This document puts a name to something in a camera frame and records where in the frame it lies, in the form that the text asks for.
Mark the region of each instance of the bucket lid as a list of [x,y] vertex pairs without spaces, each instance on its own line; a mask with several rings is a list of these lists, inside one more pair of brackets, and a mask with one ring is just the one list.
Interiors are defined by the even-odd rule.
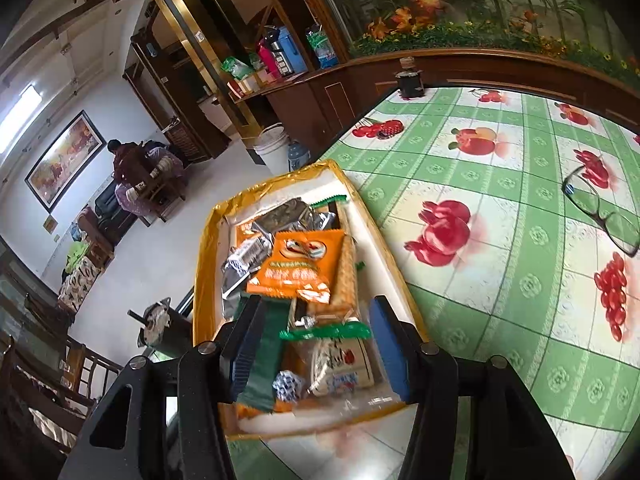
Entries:
[[281,142],[286,138],[287,134],[284,131],[282,123],[272,124],[268,128],[265,128],[255,141],[254,149],[260,150],[268,148],[277,142]]

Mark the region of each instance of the framed painting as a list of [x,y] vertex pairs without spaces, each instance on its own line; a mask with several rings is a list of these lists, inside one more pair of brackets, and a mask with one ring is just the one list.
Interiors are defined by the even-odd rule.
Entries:
[[60,132],[45,150],[25,182],[47,212],[100,152],[105,142],[84,110]]

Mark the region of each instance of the white tile floor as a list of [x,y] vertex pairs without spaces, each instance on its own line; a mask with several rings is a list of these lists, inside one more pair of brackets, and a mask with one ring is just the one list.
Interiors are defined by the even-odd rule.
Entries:
[[167,296],[179,303],[193,286],[200,234],[211,208],[270,176],[267,167],[254,164],[240,140],[215,160],[188,168],[186,202],[178,204],[166,224],[133,225],[89,291],[69,335],[120,364],[138,354],[140,325],[127,310],[141,313]]

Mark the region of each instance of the ceiling light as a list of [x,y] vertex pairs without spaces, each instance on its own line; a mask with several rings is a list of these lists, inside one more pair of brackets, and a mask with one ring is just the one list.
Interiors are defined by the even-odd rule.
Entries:
[[29,117],[31,117],[31,114],[33,114],[41,101],[42,97],[36,92],[33,85],[29,85],[22,92],[18,102],[9,110],[9,113],[0,123],[0,153],[4,153],[6,147],[14,140],[14,137],[29,120]]

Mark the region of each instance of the orange snack packet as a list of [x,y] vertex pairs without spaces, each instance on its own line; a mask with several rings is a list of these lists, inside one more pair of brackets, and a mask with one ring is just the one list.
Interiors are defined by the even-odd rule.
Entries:
[[329,303],[343,238],[340,229],[276,233],[271,256],[246,291]]

